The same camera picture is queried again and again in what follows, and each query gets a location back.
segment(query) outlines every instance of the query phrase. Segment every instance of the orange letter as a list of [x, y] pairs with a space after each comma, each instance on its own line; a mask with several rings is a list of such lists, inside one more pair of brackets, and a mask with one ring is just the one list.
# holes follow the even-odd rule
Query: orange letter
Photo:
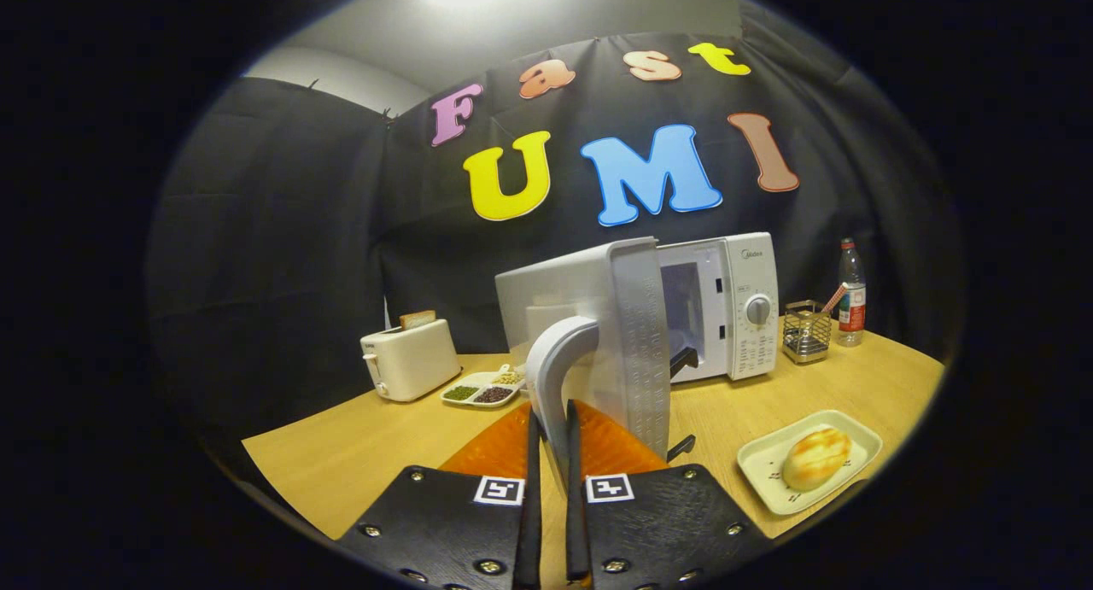
[[667, 60], [668, 57], [665, 57], [663, 52], [657, 52], [656, 49], [648, 49], [645, 52], [626, 52], [622, 57], [622, 61], [630, 66], [630, 72], [637, 80], [644, 80], [647, 83], [656, 80], [675, 80], [675, 78], [683, 75], [683, 72], [675, 64], [666, 62]]
[[698, 54], [703, 60], [709, 62], [710, 68], [717, 69], [718, 72], [727, 73], [730, 76], [745, 76], [751, 72], [751, 68], [748, 64], [736, 64], [736, 62], [729, 60], [728, 57], [732, 57], [731, 49], [717, 48], [717, 46], [712, 45], [709, 42], [692, 45], [686, 50], [691, 54]]
[[780, 193], [783, 190], [797, 189], [801, 185], [797, 174], [791, 173], [785, 158], [781, 158], [781, 151], [778, 151], [774, 135], [771, 134], [771, 120], [766, 119], [766, 116], [749, 115], [749, 113], [730, 115], [729, 123], [743, 132], [748, 145], [752, 148], [752, 154], [759, 163], [757, 182], [762, 190]]
[[520, 96], [524, 99], [534, 99], [552, 87], [563, 87], [572, 83], [573, 78], [577, 78], [577, 72], [571, 72], [565, 66], [565, 60], [551, 58], [536, 62], [520, 75], [520, 84], [524, 84], [520, 87]]

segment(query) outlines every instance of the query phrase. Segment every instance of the letter m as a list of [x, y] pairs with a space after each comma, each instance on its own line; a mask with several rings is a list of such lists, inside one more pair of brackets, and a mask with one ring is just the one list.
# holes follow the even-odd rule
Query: letter m
[[672, 197], [668, 201], [679, 213], [713, 209], [721, 203], [721, 192], [706, 178], [706, 170], [694, 150], [694, 127], [666, 126], [653, 133], [649, 161], [626, 146], [621, 139], [604, 138], [586, 143], [580, 153], [596, 165], [603, 193], [603, 212], [598, 216], [604, 227], [635, 221], [638, 209], [626, 201], [623, 186], [653, 215], [660, 213], [668, 180]]

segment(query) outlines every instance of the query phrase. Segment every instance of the water bottle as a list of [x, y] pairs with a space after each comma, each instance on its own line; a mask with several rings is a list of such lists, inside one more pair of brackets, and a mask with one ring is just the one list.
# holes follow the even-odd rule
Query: water bottle
[[838, 282], [846, 294], [838, 302], [838, 333], [835, 342], [844, 347], [860, 345], [866, 334], [866, 268], [854, 247], [853, 237], [843, 237], [843, 259], [838, 262]]

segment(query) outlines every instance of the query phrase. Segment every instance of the tabletop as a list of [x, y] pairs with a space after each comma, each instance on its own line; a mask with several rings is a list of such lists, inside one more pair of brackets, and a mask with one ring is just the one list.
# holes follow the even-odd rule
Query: tabletop
[[[491, 371], [508, 354], [461, 355], [460, 376]], [[796, 365], [777, 353], [767, 375], [730, 381], [710, 377], [673, 385], [669, 444], [690, 434], [694, 449], [671, 465], [702, 464], [764, 534], [774, 539], [815, 514], [844, 489], [875, 474], [898, 450], [940, 384], [943, 365], [898, 342], [867, 332], [860, 345], [831, 345], [824, 359]], [[269, 483], [308, 522], [331, 539], [345, 530], [410, 464], [436, 468], [527, 396], [496, 409], [442, 402], [437, 388], [414, 402], [384, 400], [375, 391], [243, 445]], [[884, 442], [854, 481], [811, 507], [778, 516], [763, 504], [737, 464], [737, 450], [816, 411], [837, 410]], [[541, 445], [543, 588], [565, 587], [565, 496]]]

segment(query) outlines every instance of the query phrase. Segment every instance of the orange soft pad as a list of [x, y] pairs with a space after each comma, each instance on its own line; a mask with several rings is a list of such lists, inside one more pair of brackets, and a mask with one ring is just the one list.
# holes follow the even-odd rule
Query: orange soft pad
[[528, 417], [531, 403], [515, 408], [471, 439], [440, 471], [524, 479], [528, 474]]
[[580, 472], [583, 475], [647, 473], [668, 468], [651, 449], [603, 412], [574, 400], [580, 418]]

